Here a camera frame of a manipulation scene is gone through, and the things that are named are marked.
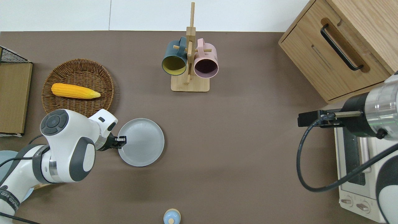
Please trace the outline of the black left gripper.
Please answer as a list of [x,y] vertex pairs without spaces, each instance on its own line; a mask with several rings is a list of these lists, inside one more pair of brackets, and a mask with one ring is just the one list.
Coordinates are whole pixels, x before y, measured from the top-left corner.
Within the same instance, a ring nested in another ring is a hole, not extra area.
[[102,147],[99,148],[99,151],[105,151],[108,149],[122,149],[123,146],[126,145],[127,137],[119,136],[115,137],[112,133],[108,135],[106,141]]

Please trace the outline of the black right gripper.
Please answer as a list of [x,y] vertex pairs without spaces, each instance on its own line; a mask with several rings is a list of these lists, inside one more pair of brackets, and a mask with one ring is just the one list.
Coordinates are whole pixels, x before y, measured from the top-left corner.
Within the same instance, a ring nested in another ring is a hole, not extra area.
[[[340,110],[316,110],[310,111],[306,113],[298,114],[298,127],[308,127],[315,120],[320,119],[323,116],[328,115],[329,113],[339,112]],[[337,119],[334,120],[325,120],[317,123],[317,127],[320,128],[339,128],[344,125]]]

